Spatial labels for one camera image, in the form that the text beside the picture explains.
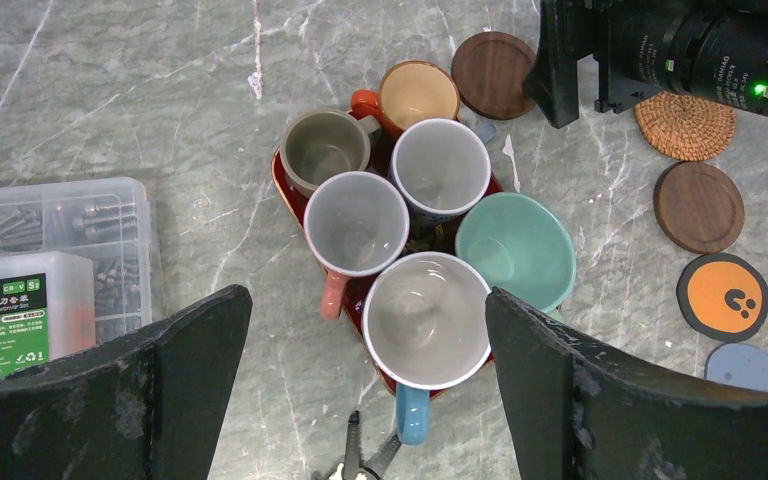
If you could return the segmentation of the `orange black rubber coaster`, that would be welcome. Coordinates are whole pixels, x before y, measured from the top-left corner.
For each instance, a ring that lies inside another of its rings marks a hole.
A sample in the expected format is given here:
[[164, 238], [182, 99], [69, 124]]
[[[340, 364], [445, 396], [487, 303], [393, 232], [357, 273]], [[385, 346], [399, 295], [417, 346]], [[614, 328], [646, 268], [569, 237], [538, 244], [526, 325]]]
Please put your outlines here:
[[768, 285], [743, 258], [702, 255], [683, 269], [676, 286], [680, 311], [690, 327], [723, 343], [753, 337], [768, 315]]

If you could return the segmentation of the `woven rattan coaster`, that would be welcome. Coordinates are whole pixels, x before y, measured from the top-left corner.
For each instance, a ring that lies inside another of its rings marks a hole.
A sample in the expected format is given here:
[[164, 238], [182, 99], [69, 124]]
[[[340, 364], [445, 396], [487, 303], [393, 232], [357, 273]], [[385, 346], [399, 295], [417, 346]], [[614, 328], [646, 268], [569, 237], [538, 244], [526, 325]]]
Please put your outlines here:
[[668, 91], [636, 105], [634, 115], [644, 139], [655, 150], [689, 162], [710, 160], [724, 152], [737, 124], [733, 107]]

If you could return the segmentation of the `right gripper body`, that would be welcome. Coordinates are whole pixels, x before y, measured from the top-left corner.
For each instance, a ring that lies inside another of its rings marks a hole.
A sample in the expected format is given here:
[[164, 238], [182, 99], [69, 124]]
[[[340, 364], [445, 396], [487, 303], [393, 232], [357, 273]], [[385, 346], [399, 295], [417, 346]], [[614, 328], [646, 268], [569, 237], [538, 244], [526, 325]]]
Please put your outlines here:
[[560, 129], [579, 118], [578, 61], [608, 34], [615, 1], [542, 0], [536, 59], [523, 81], [548, 123]]

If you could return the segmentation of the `blue rubber coaster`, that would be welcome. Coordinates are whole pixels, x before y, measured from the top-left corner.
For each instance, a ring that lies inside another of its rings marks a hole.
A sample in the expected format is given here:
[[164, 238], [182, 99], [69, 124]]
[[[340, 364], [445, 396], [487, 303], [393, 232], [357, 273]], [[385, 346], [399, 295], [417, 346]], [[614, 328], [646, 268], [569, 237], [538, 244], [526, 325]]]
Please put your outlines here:
[[768, 353], [749, 344], [722, 344], [707, 357], [705, 379], [768, 392]]

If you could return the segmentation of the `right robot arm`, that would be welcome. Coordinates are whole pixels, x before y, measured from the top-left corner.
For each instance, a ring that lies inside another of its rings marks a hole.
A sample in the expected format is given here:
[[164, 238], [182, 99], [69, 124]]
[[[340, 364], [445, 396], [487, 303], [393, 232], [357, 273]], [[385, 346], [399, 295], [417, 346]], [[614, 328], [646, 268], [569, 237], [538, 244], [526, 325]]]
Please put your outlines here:
[[579, 117], [578, 62], [599, 64], [600, 113], [662, 91], [768, 117], [768, 1], [544, 1], [523, 91], [555, 128]]

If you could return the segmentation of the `dark wood coaster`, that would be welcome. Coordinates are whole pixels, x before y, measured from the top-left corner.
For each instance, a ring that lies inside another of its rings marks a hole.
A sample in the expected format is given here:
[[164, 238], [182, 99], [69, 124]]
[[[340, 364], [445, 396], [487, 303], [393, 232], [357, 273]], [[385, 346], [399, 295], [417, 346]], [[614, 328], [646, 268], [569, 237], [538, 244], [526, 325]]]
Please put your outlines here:
[[523, 88], [535, 60], [534, 50], [518, 37], [482, 32], [458, 47], [451, 76], [463, 103], [474, 112], [490, 119], [511, 120], [535, 107]]
[[653, 205], [664, 234], [681, 248], [713, 254], [730, 247], [745, 224], [735, 183], [720, 169], [696, 162], [676, 163], [656, 182]]

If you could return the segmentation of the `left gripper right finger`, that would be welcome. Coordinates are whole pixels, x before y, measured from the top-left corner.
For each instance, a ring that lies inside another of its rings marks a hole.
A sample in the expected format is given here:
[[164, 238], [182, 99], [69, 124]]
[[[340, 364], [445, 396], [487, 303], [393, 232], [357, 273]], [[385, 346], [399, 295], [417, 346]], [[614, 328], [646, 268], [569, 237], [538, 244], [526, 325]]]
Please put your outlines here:
[[486, 300], [491, 352], [524, 479], [768, 479], [768, 392], [682, 374]]

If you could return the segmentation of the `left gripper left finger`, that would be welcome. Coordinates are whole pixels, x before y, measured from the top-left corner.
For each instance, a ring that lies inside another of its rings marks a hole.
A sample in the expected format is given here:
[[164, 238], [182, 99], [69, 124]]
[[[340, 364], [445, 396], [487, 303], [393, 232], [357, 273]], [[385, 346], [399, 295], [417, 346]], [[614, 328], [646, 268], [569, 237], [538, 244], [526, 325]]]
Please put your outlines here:
[[204, 479], [253, 301], [230, 285], [0, 380], [0, 479]]

